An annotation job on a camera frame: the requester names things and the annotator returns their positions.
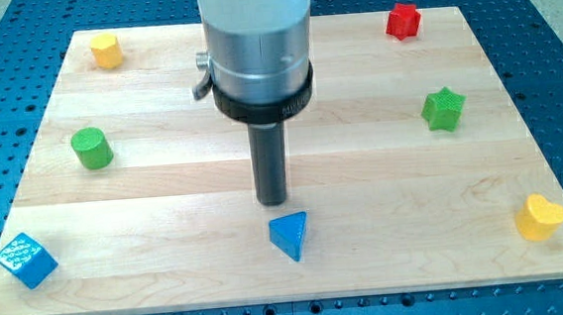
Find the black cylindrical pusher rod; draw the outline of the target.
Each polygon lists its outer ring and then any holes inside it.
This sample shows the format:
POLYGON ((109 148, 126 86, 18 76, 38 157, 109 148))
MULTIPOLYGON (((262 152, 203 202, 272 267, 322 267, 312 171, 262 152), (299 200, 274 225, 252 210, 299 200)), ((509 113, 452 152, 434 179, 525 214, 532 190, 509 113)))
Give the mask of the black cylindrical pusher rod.
POLYGON ((286 164, 283 123, 248 126, 255 190, 260 204, 286 201, 286 164))

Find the black mounting collar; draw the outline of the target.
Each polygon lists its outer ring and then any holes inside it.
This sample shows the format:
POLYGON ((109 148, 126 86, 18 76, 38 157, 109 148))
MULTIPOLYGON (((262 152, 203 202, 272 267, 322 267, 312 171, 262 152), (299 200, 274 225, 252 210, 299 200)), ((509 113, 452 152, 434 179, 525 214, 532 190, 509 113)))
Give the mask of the black mounting collar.
POLYGON ((305 82, 295 93, 268 104, 252 104, 232 98, 216 85, 212 87, 211 91, 216 107, 226 117, 244 124, 268 125, 285 121, 299 114, 312 97, 312 84, 313 65, 310 64, 305 82))

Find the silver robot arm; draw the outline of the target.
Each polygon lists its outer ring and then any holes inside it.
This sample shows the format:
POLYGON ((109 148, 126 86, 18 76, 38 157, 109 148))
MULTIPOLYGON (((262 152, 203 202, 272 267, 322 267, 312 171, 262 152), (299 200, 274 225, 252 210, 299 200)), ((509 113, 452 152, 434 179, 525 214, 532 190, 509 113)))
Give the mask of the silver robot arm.
POLYGON ((311 99, 311 0, 197 0, 206 48, 196 58, 217 109, 248 127, 260 204, 287 198, 283 123, 311 99))

